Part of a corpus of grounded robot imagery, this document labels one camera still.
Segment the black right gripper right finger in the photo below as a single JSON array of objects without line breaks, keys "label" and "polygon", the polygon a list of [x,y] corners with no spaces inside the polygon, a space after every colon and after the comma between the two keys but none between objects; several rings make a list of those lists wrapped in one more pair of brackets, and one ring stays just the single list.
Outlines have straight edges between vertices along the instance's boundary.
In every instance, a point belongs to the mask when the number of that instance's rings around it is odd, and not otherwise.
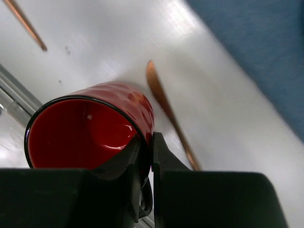
[{"label": "black right gripper right finger", "polygon": [[286,228],[268,178],[257,172],[191,171],[152,137],[157,228]]}]

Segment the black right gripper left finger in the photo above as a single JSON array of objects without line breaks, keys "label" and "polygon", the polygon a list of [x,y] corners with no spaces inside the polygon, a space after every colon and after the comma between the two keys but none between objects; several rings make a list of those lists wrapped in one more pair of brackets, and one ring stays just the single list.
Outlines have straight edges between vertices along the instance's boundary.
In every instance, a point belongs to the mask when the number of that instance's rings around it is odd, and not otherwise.
[{"label": "black right gripper left finger", "polygon": [[139,138],[99,168],[1,169],[3,228],[132,228],[139,220]]}]

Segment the red mug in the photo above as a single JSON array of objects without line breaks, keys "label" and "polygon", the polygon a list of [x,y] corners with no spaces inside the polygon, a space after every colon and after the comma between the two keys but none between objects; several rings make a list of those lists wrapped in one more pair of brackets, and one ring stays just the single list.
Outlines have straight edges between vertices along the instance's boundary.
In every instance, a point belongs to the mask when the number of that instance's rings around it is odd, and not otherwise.
[{"label": "red mug", "polygon": [[143,93],[126,83],[101,83],[42,105],[26,127],[25,156],[31,168],[94,170],[139,140],[144,218],[153,205],[148,178],[153,130],[153,108]]}]

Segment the blue cloth placemat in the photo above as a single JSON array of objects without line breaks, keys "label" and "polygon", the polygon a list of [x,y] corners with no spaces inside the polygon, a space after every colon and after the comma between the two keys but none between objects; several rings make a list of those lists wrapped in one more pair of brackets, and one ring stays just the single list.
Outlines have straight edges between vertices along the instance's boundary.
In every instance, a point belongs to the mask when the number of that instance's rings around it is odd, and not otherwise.
[{"label": "blue cloth placemat", "polygon": [[190,0],[188,5],[302,139],[303,1]]}]

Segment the copper fork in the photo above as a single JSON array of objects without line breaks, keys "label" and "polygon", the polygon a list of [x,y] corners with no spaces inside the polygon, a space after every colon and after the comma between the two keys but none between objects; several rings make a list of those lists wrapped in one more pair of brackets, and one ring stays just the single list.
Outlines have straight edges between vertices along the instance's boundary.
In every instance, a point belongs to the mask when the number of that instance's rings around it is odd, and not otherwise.
[{"label": "copper fork", "polygon": [[4,4],[8,7],[11,13],[28,32],[28,34],[34,39],[42,51],[47,52],[47,46],[42,40],[41,36],[37,33],[28,17],[25,15],[19,4],[15,0],[3,0]]}]

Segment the copper knife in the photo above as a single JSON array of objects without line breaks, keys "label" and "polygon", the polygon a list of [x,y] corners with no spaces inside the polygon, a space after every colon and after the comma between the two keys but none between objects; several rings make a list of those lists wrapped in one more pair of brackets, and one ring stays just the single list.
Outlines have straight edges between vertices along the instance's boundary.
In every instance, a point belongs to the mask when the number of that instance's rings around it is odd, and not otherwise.
[{"label": "copper knife", "polygon": [[146,80],[147,80],[149,89],[150,89],[154,99],[157,101],[157,103],[159,104],[159,106],[161,107],[161,109],[164,111],[164,113],[168,117],[169,121],[171,122],[173,128],[175,129],[176,134],[180,139],[180,142],[183,146],[186,157],[187,157],[192,169],[196,170],[196,171],[201,171],[202,170],[201,165],[197,161],[197,158],[196,158],[195,154],[193,153],[192,148],[189,145],[189,143],[176,119],[176,116],[167,99],[166,93],[160,82],[158,73],[156,71],[156,68],[155,68],[152,60],[149,60],[149,62],[147,63],[145,75],[146,75]]}]

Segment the aluminium table edge rail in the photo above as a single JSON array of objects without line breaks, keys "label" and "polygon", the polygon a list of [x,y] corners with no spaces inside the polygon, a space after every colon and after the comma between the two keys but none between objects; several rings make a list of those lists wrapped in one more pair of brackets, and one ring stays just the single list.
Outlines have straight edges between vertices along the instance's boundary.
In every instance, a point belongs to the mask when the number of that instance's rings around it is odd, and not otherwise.
[{"label": "aluminium table edge rail", "polygon": [[0,66],[0,110],[26,127],[42,103],[4,66]]}]

